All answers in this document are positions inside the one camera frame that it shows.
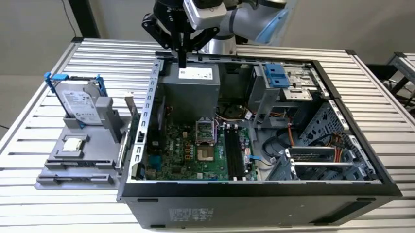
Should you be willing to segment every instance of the black cable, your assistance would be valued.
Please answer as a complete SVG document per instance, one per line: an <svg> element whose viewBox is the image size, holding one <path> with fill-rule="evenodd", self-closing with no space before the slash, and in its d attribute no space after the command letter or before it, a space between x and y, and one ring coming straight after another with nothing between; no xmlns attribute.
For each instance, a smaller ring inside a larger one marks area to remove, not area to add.
<svg viewBox="0 0 415 233"><path fill-rule="evenodd" d="M75 37L76 37L75 28L73 28L73 26L72 26L72 22L71 22L71 20L69 20L69 16L68 16L68 12L67 12L65 2L64 2L64 0L60 0L60 1L62 2L62 5L64 5L64 11L65 11L67 19L68 19L68 23L69 23L69 25L71 25L71 28L72 28L72 31L73 31L73 35L75 35Z"/></svg>
<svg viewBox="0 0 415 233"><path fill-rule="evenodd" d="M321 137L319 137L316 140L313 140L309 144L308 147L313 146L317 142L320 142L321 139L327 138L328 136L331 136L332 134L325 134Z"/></svg>
<svg viewBox="0 0 415 233"><path fill-rule="evenodd" d="M284 147L284 148L291 147L291 145L288 145L287 143L284 143L284 142L281 141L281 139L279 138L287 131L288 131L288 128L279 129L279 130L276 131L276 133L275 133L275 136L269 137L269 138L264 141L264 143L261 144L261 152L263 152L263 154L265 154L268 157L276 157L276 158L279 158L279 155L273 155L273 154L269 154L269 153L267 152L267 145L268 145L268 143L271 143L272 141L276 141L276 142L279 143L279 145L280 145L281 147Z"/></svg>

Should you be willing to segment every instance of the blue plastic clip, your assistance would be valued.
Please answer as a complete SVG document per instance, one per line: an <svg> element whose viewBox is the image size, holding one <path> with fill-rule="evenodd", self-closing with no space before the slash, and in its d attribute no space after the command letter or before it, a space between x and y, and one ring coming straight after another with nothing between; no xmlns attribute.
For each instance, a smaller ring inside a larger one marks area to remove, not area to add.
<svg viewBox="0 0 415 233"><path fill-rule="evenodd" d="M265 64L265 75L269 79L269 87L288 88L289 81L285 75L285 70L280 64Z"/></svg>
<svg viewBox="0 0 415 233"><path fill-rule="evenodd" d="M56 81L64 81L69 78L69 75L68 74L53 74L52 76L52 80L56 80Z"/></svg>
<svg viewBox="0 0 415 233"><path fill-rule="evenodd" d="M56 94L56 90L54 90L54 87L53 87L53 84L52 84L52 80L50 80L50 72L46 72L44 74L44 80L45 80L46 85L50 88L52 93Z"/></svg>
<svg viewBox="0 0 415 233"><path fill-rule="evenodd" d="M103 77L97 74L97 76L95 77L95 80L97 81L97 85L99 85L99 91L101 92L103 96L108 96L107 94L107 89L105 89L105 85L104 85L104 79Z"/></svg>
<svg viewBox="0 0 415 233"><path fill-rule="evenodd" d="M259 156L248 155L249 159L261 160Z"/></svg>

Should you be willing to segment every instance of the wire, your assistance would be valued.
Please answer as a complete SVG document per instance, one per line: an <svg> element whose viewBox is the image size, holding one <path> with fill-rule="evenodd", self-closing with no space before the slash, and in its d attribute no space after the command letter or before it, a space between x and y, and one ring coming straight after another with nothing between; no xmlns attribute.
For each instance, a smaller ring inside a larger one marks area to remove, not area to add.
<svg viewBox="0 0 415 233"><path fill-rule="evenodd" d="M325 134L323 135L321 137L319 137L316 140L313 140L309 144L308 144L308 147L309 146L313 146L320 140L323 140L324 138L327 138L328 136L331 136L332 134Z"/></svg>
<svg viewBox="0 0 415 233"><path fill-rule="evenodd" d="M335 160L333 160L333 162L336 163L337 160L339 160L339 149L337 149L337 147L335 146Z"/></svg>
<svg viewBox="0 0 415 233"><path fill-rule="evenodd" d="M253 159L253 160L261 162L261 163L263 163L264 165L267 165L267 166L272 166L272 164L265 163L264 161L261 161L261 159Z"/></svg>
<svg viewBox="0 0 415 233"><path fill-rule="evenodd" d="M76 37L75 28L73 28L72 22L71 22L71 20L69 20L68 12L67 12L65 2L64 2L64 0L60 0L60 1L62 2L62 5L64 5L64 11L65 11L67 19L68 19L68 23L69 23L69 25L71 25L71 28L72 28L72 31L73 31L73 35L75 35L75 37Z"/></svg>
<svg viewBox="0 0 415 233"><path fill-rule="evenodd" d="M217 113L216 113L216 116L223 119L224 121L239 121L239 120L243 120L244 118L237 118L237 119L227 119L224 118L223 116L220 116Z"/></svg>
<svg viewBox="0 0 415 233"><path fill-rule="evenodd" d="M332 143L332 136L331 136L329 141L327 142L325 146L329 147L331 143Z"/></svg>
<svg viewBox="0 0 415 233"><path fill-rule="evenodd" d="M288 126L287 126L287 129L288 129L288 138L289 138L289 143L291 143L291 146L293 147L296 144L293 143L292 133L291 133L291 118L289 118L289 120L288 120Z"/></svg>
<svg viewBox="0 0 415 233"><path fill-rule="evenodd" d="M276 158L277 158L277 157L280 156L280 155L269 154L269 153L267 152L267 145L268 145L273 140L279 143L279 145L280 145L283 148L288 148L288 147L289 147L289 145L288 145L287 143L284 143L284 142L281 141L281 139L279 138L279 137L283 135L283 133L285 133L287 131L288 131L288 128L279 129L279 130L276 131L276 133L275 133L275 136L269 137L269 138L264 141L264 143L261 144L261 147L260 147L261 152L263 152L263 154L265 154L268 157L276 157Z"/></svg>
<svg viewBox="0 0 415 233"><path fill-rule="evenodd" d="M339 155L337 155L337 163L341 161L341 154L343 154L343 149L339 151Z"/></svg>

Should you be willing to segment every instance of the aluminum table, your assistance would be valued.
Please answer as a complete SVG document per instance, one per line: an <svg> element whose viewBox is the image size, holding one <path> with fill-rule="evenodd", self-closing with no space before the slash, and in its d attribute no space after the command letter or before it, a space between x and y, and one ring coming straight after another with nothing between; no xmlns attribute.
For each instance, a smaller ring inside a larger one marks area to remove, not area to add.
<svg viewBox="0 0 415 233"><path fill-rule="evenodd" d="M84 39L72 42L53 73L105 80L120 114L129 114L123 97L133 92L141 109L155 52L153 42ZM164 229L184 232L415 232L415 120L356 55L344 50L237 46L237 54L319 60L345 105L403 193L340 227ZM64 127L64 110L41 84L0 141L0 231L139 232L116 190L45 190L33 188Z"/></svg>

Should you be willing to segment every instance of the white label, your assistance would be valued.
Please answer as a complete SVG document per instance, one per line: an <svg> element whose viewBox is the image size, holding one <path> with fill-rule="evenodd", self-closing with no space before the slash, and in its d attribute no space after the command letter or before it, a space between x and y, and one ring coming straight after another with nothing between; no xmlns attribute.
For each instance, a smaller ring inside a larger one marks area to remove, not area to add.
<svg viewBox="0 0 415 233"><path fill-rule="evenodd" d="M212 68L180 68L179 79L204 79L213 80Z"/></svg>
<svg viewBox="0 0 415 233"><path fill-rule="evenodd" d="M101 124L91 95L83 91L62 91L75 118L84 124Z"/></svg>
<svg viewBox="0 0 415 233"><path fill-rule="evenodd" d="M251 119L251 117L252 117L252 113L251 113L251 111L247 111L247 114L245 114L245 119L247 119L247 120L249 120L249 119Z"/></svg>

